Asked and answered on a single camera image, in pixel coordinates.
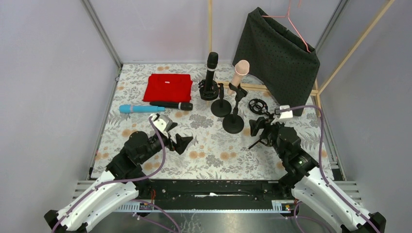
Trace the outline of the black tripod shock mount stand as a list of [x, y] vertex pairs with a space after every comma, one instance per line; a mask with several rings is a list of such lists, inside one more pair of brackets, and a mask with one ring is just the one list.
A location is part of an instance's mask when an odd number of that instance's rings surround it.
[[[270, 113], [268, 111], [268, 104], [265, 101], [261, 100], [261, 99], [252, 99], [252, 100], [250, 100], [249, 103], [248, 103], [248, 108], [252, 113], [260, 115], [260, 117], [265, 117], [266, 120], [268, 120], [270, 123], [274, 119], [275, 111], [273, 113]], [[255, 143], [253, 143], [251, 146], [249, 146], [248, 149], [250, 150], [256, 144], [258, 144], [257, 141]]]

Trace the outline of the black clip microphone stand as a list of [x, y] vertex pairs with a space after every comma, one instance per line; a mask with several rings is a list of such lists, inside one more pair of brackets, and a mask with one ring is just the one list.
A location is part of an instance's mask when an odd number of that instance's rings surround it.
[[239, 102], [247, 96], [248, 92], [243, 89], [240, 84], [238, 86], [234, 86], [232, 83], [229, 83], [229, 89], [236, 92], [236, 104], [233, 108], [233, 113], [227, 115], [223, 119], [223, 129], [230, 134], [238, 134], [244, 128], [244, 121], [242, 117], [239, 116]]

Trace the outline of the blue microphone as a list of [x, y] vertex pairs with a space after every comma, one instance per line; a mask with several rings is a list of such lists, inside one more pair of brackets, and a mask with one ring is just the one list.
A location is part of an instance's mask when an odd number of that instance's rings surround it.
[[123, 114], [130, 114], [130, 113], [157, 113], [157, 112], [164, 112], [165, 107], [161, 106], [143, 106], [143, 105], [120, 105], [119, 112]]

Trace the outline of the peach pink microphone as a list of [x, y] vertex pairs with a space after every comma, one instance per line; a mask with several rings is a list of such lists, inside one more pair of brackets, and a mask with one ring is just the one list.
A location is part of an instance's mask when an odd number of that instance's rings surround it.
[[235, 73], [230, 84], [237, 87], [241, 83], [243, 77], [249, 73], [250, 64], [247, 60], [240, 60], [235, 64], [234, 70]]

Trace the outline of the black handheld microphone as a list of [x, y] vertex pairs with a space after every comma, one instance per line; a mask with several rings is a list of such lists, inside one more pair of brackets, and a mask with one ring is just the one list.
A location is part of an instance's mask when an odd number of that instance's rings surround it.
[[206, 62], [206, 78], [204, 91], [210, 91], [212, 89], [212, 82], [214, 78], [214, 72], [218, 64], [218, 53], [210, 52]]

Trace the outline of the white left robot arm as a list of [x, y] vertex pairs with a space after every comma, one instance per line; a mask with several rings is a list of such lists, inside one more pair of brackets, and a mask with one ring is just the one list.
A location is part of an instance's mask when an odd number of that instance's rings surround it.
[[137, 198], [147, 187], [149, 178], [142, 164], [158, 152], [167, 150], [182, 154], [192, 136], [179, 134], [172, 139], [169, 131], [177, 126], [164, 115], [150, 120], [155, 134], [148, 136], [137, 131], [129, 136], [120, 152], [106, 166], [105, 171], [74, 201], [61, 210], [49, 210], [44, 219], [53, 233], [89, 233], [93, 228], [123, 204]]

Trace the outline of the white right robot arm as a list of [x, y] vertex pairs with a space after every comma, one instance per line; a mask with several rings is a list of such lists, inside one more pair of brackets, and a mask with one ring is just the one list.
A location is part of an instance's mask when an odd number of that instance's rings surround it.
[[293, 127], [271, 123], [264, 117], [250, 120], [249, 124], [251, 136], [263, 130], [259, 142], [274, 148], [281, 159], [287, 173], [278, 182], [286, 195], [306, 204], [337, 233], [385, 231], [386, 218], [361, 207], [326, 176], [319, 163], [301, 147], [301, 139]]

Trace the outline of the black round base stand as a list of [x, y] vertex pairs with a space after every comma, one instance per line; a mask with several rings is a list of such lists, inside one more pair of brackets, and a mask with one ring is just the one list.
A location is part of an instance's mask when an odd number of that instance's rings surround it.
[[218, 83], [219, 85], [219, 99], [214, 101], [211, 105], [211, 112], [216, 117], [226, 117], [231, 113], [231, 104], [224, 99], [224, 85], [223, 83]]

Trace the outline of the red folded cloth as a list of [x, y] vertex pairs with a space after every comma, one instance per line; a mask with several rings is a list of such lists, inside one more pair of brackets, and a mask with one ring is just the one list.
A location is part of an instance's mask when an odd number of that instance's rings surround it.
[[152, 74], [142, 100], [190, 102], [192, 84], [189, 74]]

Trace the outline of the dark grey dotted cloth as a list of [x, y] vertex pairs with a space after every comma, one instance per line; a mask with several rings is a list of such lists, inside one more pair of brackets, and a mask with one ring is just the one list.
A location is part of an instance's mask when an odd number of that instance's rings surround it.
[[233, 58], [250, 64], [249, 74], [264, 83], [280, 105], [305, 105], [320, 61], [315, 48], [257, 7], [247, 15]]

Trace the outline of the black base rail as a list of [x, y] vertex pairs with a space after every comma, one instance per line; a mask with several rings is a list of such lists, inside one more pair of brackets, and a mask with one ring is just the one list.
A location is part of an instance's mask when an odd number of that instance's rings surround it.
[[165, 180], [146, 181], [127, 203], [138, 213], [157, 205], [167, 213], [275, 213], [292, 216], [297, 201], [278, 181]]

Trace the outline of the wooden rack frame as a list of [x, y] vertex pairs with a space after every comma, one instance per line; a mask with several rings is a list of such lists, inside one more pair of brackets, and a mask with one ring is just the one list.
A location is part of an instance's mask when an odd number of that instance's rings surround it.
[[[321, 61], [314, 84], [317, 106], [324, 105], [321, 96], [330, 82], [392, 4], [391, 0], [292, 0], [290, 18]], [[284, 15], [288, 0], [209, 0], [206, 6], [207, 48], [231, 62], [247, 14], [260, 7], [268, 15]], [[287, 19], [277, 19], [294, 31]]]

